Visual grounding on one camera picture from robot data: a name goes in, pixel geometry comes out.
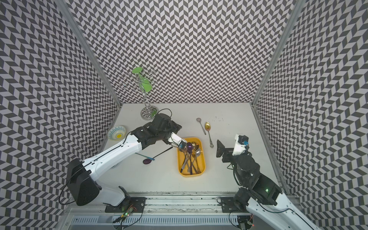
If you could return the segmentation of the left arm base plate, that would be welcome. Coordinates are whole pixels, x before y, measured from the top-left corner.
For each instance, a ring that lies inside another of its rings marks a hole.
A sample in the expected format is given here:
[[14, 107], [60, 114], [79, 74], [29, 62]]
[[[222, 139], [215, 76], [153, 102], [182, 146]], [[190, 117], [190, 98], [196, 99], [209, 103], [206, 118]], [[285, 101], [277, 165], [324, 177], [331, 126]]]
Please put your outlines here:
[[133, 212], [142, 213], [146, 200], [146, 197], [126, 197], [118, 206], [106, 205], [105, 213], [123, 213], [129, 208], [133, 208]]

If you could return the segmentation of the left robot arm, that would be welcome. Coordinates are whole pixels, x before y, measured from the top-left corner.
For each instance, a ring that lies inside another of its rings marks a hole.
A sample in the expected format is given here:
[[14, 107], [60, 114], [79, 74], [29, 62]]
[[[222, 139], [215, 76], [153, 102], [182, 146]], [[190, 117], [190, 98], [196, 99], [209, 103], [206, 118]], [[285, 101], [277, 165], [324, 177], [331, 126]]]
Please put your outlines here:
[[68, 165], [66, 187], [77, 206], [98, 201], [113, 207], [119, 206], [127, 197], [121, 186], [111, 187], [99, 178], [130, 155], [157, 141], [179, 146], [185, 143], [177, 133], [182, 126], [170, 116], [158, 113], [151, 122], [127, 134], [125, 139], [111, 148], [85, 160], [75, 159]]

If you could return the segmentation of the yellow plastic storage box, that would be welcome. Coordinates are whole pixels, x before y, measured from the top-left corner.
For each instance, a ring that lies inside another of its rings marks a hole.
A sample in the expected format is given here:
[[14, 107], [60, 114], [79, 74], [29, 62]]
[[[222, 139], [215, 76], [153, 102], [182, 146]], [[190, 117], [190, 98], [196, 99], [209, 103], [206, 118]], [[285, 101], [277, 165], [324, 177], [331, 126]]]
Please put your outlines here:
[[193, 174], [191, 175], [188, 171], [187, 171], [187, 167], [185, 167], [184, 171], [182, 173], [180, 173], [181, 167], [183, 165], [185, 156], [183, 152], [180, 152], [179, 150], [177, 150], [177, 169], [178, 172], [180, 173], [181, 176], [183, 177], [195, 177], [195, 176], [200, 176], [202, 175], [205, 170], [206, 170], [206, 161], [205, 161], [205, 155], [204, 155], [204, 147], [203, 144], [201, 142], [201, 140], [199, 138], [196, 137], [189, 137], [189, 138], [184, 138], [187, 142], [195, 142], [199, 144], [199, 148], [201, 149], [201, 154], [200, 156], [197, 158], [197, 161], [199, 163], [200, 166], [200, 170], [201, 173], [197, 174], [196, 172], [196, 163], [194, 162], [194, 157], [192, 157], [192, 170], [193, 170]]

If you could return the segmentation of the gold round spoon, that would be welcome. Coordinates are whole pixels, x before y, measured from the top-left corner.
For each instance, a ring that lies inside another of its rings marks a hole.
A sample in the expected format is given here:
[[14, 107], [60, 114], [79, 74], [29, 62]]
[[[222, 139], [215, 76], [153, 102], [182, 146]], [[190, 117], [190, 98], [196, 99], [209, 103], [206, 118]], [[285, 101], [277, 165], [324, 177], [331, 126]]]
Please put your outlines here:
[[192, 153], [193, 153], [199, 148], [199, 144], [195, 143], [195, 142], [192, 142], [192, 145], [193, 145], [193, 150], [192, 150]]

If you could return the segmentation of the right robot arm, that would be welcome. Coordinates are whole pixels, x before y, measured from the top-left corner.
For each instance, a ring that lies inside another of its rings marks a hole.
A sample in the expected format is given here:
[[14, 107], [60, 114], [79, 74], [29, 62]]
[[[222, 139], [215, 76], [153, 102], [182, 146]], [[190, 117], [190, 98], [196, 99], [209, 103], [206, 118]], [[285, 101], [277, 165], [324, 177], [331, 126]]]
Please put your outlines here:
[[235, 146], [226, 148], [217, 141], [216, 156], [232, 165], [239, 190], [233, 197], [240, 212], [251, 213], [276, 230], [317, 230], [318, 226], [306, 217], [269, 177], [262, 174], [260, 165], [249, 151], [248, 137], [237, 135]]

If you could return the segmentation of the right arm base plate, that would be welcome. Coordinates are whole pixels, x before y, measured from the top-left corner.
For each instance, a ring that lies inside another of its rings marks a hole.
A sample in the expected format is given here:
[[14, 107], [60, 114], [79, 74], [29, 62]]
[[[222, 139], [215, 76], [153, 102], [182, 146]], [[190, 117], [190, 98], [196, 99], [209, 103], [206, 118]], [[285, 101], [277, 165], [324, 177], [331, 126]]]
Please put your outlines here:
[[223, 213], [247, 213], [246, 203], [238, 197], [220, 197], [218, 203]]

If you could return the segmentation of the silver teaspoon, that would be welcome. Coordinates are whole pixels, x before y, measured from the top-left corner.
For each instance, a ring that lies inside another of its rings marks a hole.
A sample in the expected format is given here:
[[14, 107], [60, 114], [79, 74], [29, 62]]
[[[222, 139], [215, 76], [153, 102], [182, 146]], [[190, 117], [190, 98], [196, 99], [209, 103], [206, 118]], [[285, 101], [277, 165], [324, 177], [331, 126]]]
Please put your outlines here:
[[184, 159], [183, 165], [181, 167], [181, 171], [180, 171], [180, 172], [182, 172], [184, 170], [184, 168], [187, 166], [187, 162], [188, 162], [189, 158], [187, 156], [187, 148], [186, 147], [179, 147], [178, 149], [179, 149], [180, 152], [183, 152], [184, 156], [185, 156], [185, 159]]

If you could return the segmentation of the copper handled spoon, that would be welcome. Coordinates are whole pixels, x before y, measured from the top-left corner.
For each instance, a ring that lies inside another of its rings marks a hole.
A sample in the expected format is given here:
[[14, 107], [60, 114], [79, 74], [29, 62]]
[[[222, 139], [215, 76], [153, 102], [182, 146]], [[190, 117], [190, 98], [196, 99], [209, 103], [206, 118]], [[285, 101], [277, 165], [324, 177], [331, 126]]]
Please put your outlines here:
[[181, 170], [180, 170], [180, 173], [182, 173], [185, 169], [185, 167], [187, 167], [187, 171], [190, 173], [191, 172], [191, 166], [189, 164], [189, 161], [190, 161], [190, 154], [188, 153], [188, 151], [186, 150], [185, 151], [185, 160], [184, 160], [184, 163], [181, 167]]

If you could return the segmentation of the purple spoon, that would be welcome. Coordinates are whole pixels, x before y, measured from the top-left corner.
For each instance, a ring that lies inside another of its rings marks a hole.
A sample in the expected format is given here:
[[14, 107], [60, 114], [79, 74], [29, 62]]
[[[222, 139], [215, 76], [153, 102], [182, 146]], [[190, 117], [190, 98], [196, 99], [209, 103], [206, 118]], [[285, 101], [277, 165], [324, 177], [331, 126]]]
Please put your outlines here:
[[189, 163], [188, 163], [188, 165], [189, 165], [188, 170], [189, 170], [190, 174], [192, 175], [193, 174], [193, 170], [192, 170], [192, 161], [191, 161], [192, 159], [191, 159], [191, 157], [192, 157], [193, 145], [192, 145], [191, 142], [188, 142], [187, 145], [186, 145], [186, 147], [187, 147], [188, 161], [189, 161]]

